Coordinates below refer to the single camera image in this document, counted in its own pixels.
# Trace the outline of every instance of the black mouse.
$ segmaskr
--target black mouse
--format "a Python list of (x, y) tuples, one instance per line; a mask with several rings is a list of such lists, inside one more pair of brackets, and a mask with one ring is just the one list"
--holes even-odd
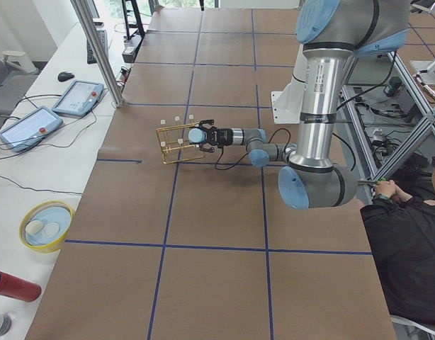
[(71, 72), (60, 72), (57, 76), (58, 81), (66, 81), (74, 78), (74, 74)]

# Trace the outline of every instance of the yellow bowl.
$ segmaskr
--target yellow bowl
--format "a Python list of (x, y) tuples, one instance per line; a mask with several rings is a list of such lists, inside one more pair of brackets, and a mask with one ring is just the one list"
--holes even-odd
[(69, 226), (71, 225), (71, 222), (69, 223), (66, 230), (54, 241), (43, 244), (40, 246), (33, 246), (27, 241), (26, 238), (26, 227), (27, 224), (33, 219), (34, 216), (36, 216), (38, 213), (43, 211), (44, 209), (53, 208), (53, 207), (61, 207), (64, 208), (69, 212), (69, 215), (71, 216), (71, 221), (74, 218), (74, 209), (70, 207), (68, 204), (60, 202), (59, 200), (50, 200), (49, 202), (42, 203), (40, 205), (37, 205), (34, 207), (22, 220), (21, 225), (19, 226), (19, 239), (21, 242), (29, 247), (30, 249), (33, 249), (35, 251), (38, 251), (40, 253), (52, 253), (53, 251), (59, 250), (62, 248), (62, 244), (64, 239), (67, 236)]

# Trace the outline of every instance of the white table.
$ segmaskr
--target white table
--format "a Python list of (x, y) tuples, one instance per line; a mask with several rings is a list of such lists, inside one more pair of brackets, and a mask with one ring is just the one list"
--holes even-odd
[[(124, 48), (123, 35), (114, 32), (114, 25), (108, 23), (104, 28), (108, 31), (109, 61), (117, 76), (120, 68), (128, 65), (124, 63), (121, 56)], [(57, 75), (62, 71), (74, 73), (74, 79), (104, 84), (98, 65), (86, 63), (86, 38), (79, 24), (72, 28), (71, 33), (48, 62), (27, 96), (62, 94), (72, 82), (72, 80), (58, 82)], [(45, 105), (51, 108), (56, 100), (56, 98), (35, 98), (33, 102), (37, 106)], [(31, 103), (24, 101), (15, 109), (13, 115), (23, 117), (34, 109)], [(96, 119), (96, 123), (83, 131), (71, 147), (60, 149), (39, 146), (21, 156), (0, 160), (0, 174), (22, 186), (82, 193), (114, 110), (112, 97), (108, 93), (94, 109), (95, 115), (90, 113), (45, 140), (46, 143), (54, 145), (68, 145), (81, 129)], [(64, 124), (74, 120), (64, 118)], [(12, 122), (13, 120), (7, 121), (5, 126)], [(12, 151), (0, 149), (0, 158), (13, 154)], [(0, 271), (37, 283), (44, 291), (59, 252), (40, 254), (24, 246), (18, 238), (19, 225), (24, 216), (36, 205), (49, 200), (61, 200), (76, 209), (80, 199), (80, 195), (23, 190), (0, 178)], [(8, 313), (13, 320), (8, 334), (0, 339), (24, 339), (40, 299), (41, 297), (35, 302), (22, 302), (0, 296), (0, 313)]]

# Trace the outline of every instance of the red cylinder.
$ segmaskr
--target red cylinder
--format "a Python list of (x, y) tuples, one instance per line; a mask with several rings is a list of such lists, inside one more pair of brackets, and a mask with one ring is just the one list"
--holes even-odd
[(8, 298), (32, 302), (41, 294), (41, 287), (22, 278), (0, 271), (0, 295)]

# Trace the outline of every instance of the blue tablet device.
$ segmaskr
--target blue tablet device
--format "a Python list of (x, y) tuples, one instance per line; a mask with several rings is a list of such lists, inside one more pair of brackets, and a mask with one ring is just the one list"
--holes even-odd
[(0, 139), (15, 152), (22, 152), (53, 133), (63, 123), (63, 119), (45, 106), (29, 113), (0, 132)]
[(59, 115), (82, 118), (96, 105), (104, 85), (91, 81), (74, 81), (52, 107)]

